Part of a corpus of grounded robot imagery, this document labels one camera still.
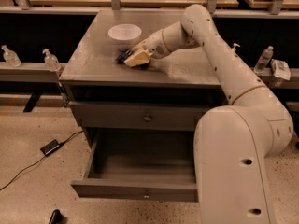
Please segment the power adapter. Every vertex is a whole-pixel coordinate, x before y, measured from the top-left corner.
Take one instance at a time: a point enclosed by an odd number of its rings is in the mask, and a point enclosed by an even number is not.
[[[40,151],[43,152],[43,154],[48,157],[50,154],[58,150],[62,145],[58,143],[56,139],[49,142],[47,145],[43,146]]]

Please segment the drawer front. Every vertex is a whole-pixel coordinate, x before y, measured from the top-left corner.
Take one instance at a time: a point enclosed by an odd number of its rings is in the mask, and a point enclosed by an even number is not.
[[[155,185],[85,179],[71,183],[82,198],[132,199],[151,201],[198,202],[195,185]]]
[[[207,107],[84,104],[71,107],[79,126],[193,131]]]

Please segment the spray bottle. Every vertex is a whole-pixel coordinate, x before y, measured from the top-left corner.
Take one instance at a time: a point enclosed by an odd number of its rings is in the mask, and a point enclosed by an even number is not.
[[[18,67],[21,65],[21,61],[17,53],[13,50],[10,50],[7,45],[3,45],[1,49],[4,51],[3,58],[6,62],[12,67]]]
[[[51,54],[49,52],[49,49],[44,49],[43,54],[46,54],[45,65],[48,70],[54,72],[54,71],[59,71],[61,69],[61,66],[58,62],[57,57],[55,55]]]

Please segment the drawer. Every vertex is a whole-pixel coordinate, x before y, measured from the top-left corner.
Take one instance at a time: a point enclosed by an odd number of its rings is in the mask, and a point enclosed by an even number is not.
[[[193,132],[98,129],[80,197],[197,202]]]
[[[208,107],[72,102],[79,126],[193,131]]]

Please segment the gray countertop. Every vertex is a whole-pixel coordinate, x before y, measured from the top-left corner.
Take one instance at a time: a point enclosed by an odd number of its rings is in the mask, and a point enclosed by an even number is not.
[[[141,39],[180,21],[182,9],[101,10],[63,71],[62,82],[88,82],[97,85],[211,87],[219,81],[201,48],[178,50],[160,60],[151,59],[146,68],[117,64],[120,54],[108,36],[117,24],[131,23],[142,30]]]

